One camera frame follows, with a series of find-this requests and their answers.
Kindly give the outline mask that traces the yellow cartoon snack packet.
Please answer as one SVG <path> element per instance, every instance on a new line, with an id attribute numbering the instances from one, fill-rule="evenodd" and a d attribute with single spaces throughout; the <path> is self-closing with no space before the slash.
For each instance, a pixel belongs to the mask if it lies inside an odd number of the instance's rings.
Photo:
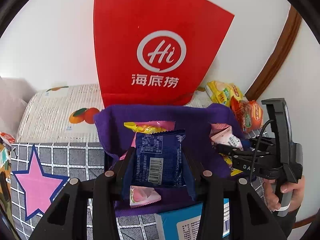
<path id="1" fill-rule="evenodd" d="M 236 176 L 242 173 L 241 170 L 236 169 L 233 167 L 233 162 L 232 162 L 232 158 L 228 155 L 224 155 L 222 154 L 222 157 L 224 159 L 224 161 L 226 162 L 226 164 L 228 165 L 229 169 L 230 169 L 230 176 Z"/>

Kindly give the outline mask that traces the pale pink triangular packet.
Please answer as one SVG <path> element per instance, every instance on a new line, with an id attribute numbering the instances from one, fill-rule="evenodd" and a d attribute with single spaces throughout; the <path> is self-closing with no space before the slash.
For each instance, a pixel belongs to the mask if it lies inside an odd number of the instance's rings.
<path id="1" fill-rule="evenodd" d="M 223 144 L 240 150 L 244 149 L 240 139 L 233 134 L 232 127 L 228 124 L 211 124 L 209 137 L 212 143 Z"/>

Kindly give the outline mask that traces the light pink peach packet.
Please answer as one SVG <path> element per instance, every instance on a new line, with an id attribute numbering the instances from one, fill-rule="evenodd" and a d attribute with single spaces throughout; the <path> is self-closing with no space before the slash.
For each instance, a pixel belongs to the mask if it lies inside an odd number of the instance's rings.
<path id="1" fill-rule="evenodd" d="M 161 200 L 161 195 L 152 187 L 130 186 L 130 207 L 137 208 Z"/>

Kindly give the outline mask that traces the dark blue snack packet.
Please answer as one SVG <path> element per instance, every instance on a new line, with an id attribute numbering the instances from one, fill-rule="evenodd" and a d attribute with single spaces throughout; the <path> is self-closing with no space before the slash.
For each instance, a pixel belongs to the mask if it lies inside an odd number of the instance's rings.
<path id="1" fill-rule="evenodd" d="M 137 133 L 133 166 L 135 185 L 182 187 L 182 141 L 185 130 L 152 134 Z"/>

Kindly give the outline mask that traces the pink yellow snack bag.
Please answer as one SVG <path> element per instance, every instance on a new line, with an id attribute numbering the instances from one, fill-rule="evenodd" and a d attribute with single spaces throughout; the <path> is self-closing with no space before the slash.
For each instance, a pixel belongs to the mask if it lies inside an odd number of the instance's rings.
<path id="1" fill-rule="evenodd" d="M 124 127 L 135 133 L 131 147 L 136 146 L 136 134 L 152 134 L 166 131 L 173 131 L 175 128 L 174 121 L 146 121 L 146 122 L 124 122 Z"/>

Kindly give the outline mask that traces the purple cloth basket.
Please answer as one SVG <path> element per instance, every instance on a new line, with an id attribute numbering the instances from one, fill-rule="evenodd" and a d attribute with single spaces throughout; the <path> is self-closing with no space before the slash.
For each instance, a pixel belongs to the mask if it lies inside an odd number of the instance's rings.
<path id="1" fill-rule="evenodd" d="M 221 155 L 212 149 L 211 125 L 231 126 L 233 135 L 240 139 L 243 147 L 248 149 L 250 146 L 231 109 L 215 103 L 206 108 L 113 105 L 96 114 L 94 122 L 99 141 L 114 163 L 135 143 L 136 131 L 125 126 L 128 122 L 139 128 L 150 127 L 153 132 L 185 130 L 183 142 L 192 158 L 221 178 L 229 177 L 230 169 Z"/>

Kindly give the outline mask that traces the orange chips bag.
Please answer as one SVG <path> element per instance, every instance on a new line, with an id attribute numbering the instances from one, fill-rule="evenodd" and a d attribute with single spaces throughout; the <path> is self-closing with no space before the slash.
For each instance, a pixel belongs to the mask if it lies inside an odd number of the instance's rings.
<path id="1" fill-rule="evenodd" d="M 263 109 L 256 101 L 238 101 L 232 97 L 230 108 L 244 133 L 262 128 Z"/>

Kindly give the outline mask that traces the pink paper star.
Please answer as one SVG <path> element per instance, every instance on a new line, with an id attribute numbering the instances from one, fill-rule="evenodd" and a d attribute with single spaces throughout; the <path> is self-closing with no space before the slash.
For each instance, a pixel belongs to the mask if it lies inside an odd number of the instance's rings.
<path id="1" fill-rule="evenodd" d="M 13 175 L 24 193 L 25 219 L 44 214 L 55 196 L 69 180 L 68 176 L 44 172 L 37 149 L 33 145 L 26 170 L 14 171 Z"/>

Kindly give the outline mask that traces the yellow chips bag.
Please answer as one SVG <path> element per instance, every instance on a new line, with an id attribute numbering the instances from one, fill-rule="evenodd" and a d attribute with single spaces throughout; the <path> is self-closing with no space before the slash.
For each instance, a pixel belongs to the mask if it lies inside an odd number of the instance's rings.
<path id="1" fill-rule="evenodd" d="M 213 103 L 219 103 L 227 107 L 230 106 L 232 98 L 237 101 L 243 99 L 241 90 L 233 83 L 210 81 L 206 84 L 205 91 Z"/>

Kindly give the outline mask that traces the blue white tissue box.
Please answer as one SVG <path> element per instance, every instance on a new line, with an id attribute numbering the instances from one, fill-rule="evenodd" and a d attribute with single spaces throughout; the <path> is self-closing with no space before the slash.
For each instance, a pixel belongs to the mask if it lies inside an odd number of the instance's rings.
<path id="1" fill-rule="evenodd" d="M 159 239 L 196 239 L 202 203 L 155 214 Z"/>

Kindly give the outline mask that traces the white printed fruit mat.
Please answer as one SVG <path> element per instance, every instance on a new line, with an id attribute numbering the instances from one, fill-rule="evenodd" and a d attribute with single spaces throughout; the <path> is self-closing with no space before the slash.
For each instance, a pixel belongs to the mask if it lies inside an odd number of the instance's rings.
<path id="1" fill-rule="evenodd" d="M 29 101 L 16 142 L 98 142 L 93 116 L 103 109 L 98 84 L 42 90 Z"/>

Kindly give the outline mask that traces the red paper shopping bag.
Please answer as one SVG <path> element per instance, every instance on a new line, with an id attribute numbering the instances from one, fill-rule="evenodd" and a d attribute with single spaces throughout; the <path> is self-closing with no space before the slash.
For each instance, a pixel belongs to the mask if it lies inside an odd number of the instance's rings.
<path id="1" fill-rule="evenodd" d="M 233 18 L 208 0 L 94 0 L 104 105 L 187 104 Z"/>

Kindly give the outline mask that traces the white plastic bag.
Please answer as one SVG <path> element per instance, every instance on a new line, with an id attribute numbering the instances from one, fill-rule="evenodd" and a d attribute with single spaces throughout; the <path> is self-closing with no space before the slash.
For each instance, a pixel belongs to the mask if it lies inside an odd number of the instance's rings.
<path id="1" fill-rule="evenodd" d="M 16 137 L 22 116 L 36 90 L 22 78 L 0 78 L 1 132 Z"/>

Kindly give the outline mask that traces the brown wooden door frame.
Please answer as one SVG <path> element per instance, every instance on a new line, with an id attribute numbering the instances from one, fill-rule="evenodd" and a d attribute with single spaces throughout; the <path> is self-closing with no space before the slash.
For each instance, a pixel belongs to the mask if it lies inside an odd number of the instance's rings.
<path id="1" fill-rule="evenodd" d="M 301 22 L 301 15 L 291 5 L 285 25 L 272 54 L 268 58 L 257 78 L 245 93 L 245 97 L 249 101 L 258 100 L 279 72 L 296 40 Z"/>

